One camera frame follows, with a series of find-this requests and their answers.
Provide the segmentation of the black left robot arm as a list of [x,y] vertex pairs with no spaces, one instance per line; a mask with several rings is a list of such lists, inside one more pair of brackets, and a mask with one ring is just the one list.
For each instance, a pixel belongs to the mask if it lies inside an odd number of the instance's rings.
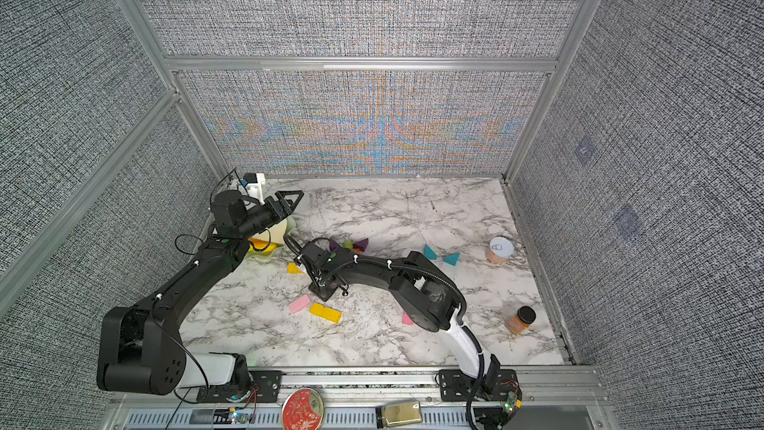
[[301,190],[278,191],[264,201],[237,190],[219,192],[211,205],[216,232],[185,267],[152,295],[103,317],[97,387],[158,395],[175,390],[187,366],[199,366],[181,342],[180,325],[214,285],[238,268],[250,238],[286,220],[302,197]]

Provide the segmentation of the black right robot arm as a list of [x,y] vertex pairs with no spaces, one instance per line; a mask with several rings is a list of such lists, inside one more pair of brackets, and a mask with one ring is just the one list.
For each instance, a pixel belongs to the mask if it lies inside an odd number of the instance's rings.
[[389,292],[416,326],[441,338],[468,386],[477,388],[475,398],[491,398],[499,384],[501,363],[468,327],[464,294],[424,254],[411,252],[404,258],[383,259],[344,248],[324,249],[310,242],[296,252],[294,260],[312,280],[310,292],[324,302],[351,285]]

